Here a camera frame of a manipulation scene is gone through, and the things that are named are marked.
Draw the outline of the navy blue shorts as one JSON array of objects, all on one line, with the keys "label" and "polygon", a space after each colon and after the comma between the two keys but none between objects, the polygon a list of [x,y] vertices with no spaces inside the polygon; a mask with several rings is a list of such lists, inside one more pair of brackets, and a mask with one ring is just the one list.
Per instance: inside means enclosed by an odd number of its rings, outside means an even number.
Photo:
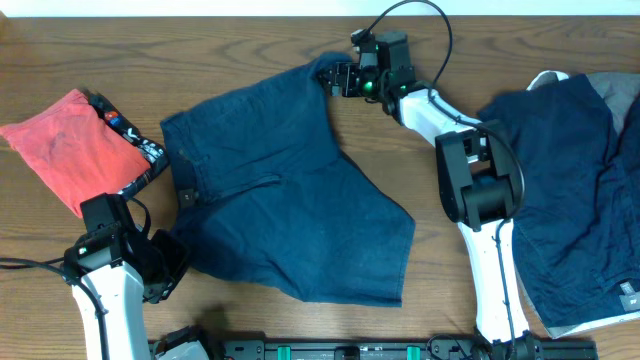
[{"label": "navy blue shorts", "polygon": [[415,223],[333,135],[318,76],[345,60],[324,54],[163,121],[172,234],[196,270],[305,302],[401,305]]}]

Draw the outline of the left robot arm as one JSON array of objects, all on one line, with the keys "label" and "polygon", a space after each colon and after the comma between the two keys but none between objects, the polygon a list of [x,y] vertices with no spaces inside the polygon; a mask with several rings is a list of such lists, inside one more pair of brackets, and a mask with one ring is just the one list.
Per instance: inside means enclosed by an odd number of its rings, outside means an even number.
[{"label": "left robot arm", "polygon": [[204,336],[186,327],[151,342],[143,306],[168,299],[185,275],[189,248],[165,230],[135,224],[127,200],[101,194],[81,204],[86,233],[62,270],[81,312],[89,359],[209,359]]}]

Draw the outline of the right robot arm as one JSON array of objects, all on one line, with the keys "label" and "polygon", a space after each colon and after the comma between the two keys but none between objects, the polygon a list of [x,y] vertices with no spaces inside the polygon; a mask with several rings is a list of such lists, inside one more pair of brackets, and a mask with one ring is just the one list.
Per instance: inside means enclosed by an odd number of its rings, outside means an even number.
[{"label": "right robot arm", "polygon": [[435,149],[440,201],[465,241],[476,295],[476,340],[449,342],[461,358],[538,359],[519,301],[512,220],[524,202],[524,175],[503,125],[469,117],[420,81],[404,32],[352,34],[359,58],[320,73],[331,96],[381,104],[400,125]]}]

